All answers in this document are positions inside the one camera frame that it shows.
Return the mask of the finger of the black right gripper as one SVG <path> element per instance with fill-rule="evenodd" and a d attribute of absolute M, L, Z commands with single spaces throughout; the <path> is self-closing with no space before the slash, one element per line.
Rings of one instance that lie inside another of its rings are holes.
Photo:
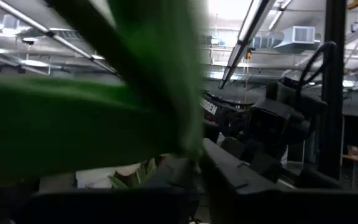
<path fill-rule="evenodd" d="M 251 169 L 262 177 L 277 183 L 279 176 L 282 174 L 282 157 L 285 155 L 286 150 L 286 146 L 257 146 L 251 161 Z"/>
<path fill-rule="evenodd" d="M 221 147 L 237 159 L 250 162 L 250 152 L 246 149 L 246 146 L 236 138 L 225 138 L 221 143 Z"/>

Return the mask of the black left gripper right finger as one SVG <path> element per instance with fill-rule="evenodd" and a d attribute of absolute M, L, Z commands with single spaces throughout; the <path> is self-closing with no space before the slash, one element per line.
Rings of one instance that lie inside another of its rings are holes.
<path fill-rule="evenodd" d="M 291 202 L 287 191 L 208 138 L 203 139 L 201 175 L 211 223 L 272 223 Z"/>

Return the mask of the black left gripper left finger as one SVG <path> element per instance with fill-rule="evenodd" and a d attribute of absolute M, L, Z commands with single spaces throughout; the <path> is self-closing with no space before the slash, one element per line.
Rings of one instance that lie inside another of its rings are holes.
<path fill-rule="evenodd" d="M 198 190 L 193 183 L 195 164 L 187 158 L 165 159 L 136 187 L 145 202 L 136 217 L 140 223 L 186 224 L 199 205 Z"/>

